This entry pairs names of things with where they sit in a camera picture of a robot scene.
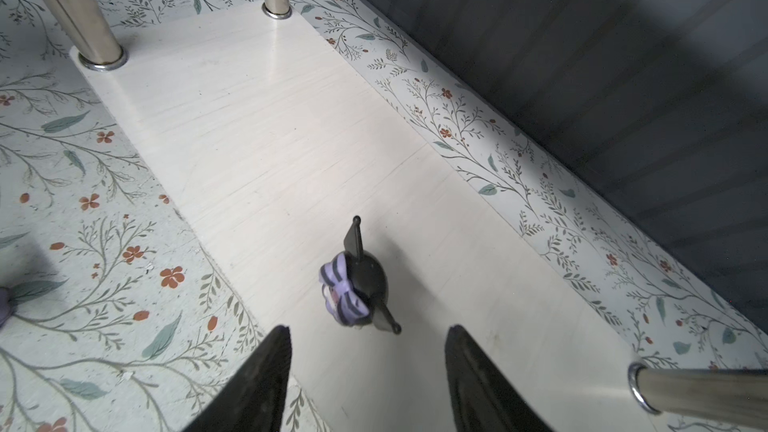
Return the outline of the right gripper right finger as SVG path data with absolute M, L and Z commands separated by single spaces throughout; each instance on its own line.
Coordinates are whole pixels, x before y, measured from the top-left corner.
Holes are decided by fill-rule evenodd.
M 469 332 L 452 326 L 445 363 L 454 424 L 462 432 L 548 431 Z

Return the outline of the black purple toy figure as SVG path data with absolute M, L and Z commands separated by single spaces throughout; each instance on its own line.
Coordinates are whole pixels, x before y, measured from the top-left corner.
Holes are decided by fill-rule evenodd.
M 9 289 L 0 288 L 0 326 L 3 326 L 13 314 L 11 292 Z
M 354 216 L 344 250 L 319 269 L 326 310 L 341 326 L 374 328 L 394 335 L 402 326 L 389 310 L 389 282 L 379 260 L 364 249 L 362 219 Z

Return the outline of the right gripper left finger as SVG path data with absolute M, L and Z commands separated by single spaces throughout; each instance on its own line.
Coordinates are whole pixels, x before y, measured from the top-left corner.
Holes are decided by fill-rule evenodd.
M 290 329 L 278 325 L 185 431 L 280 430 L 291 361 Z

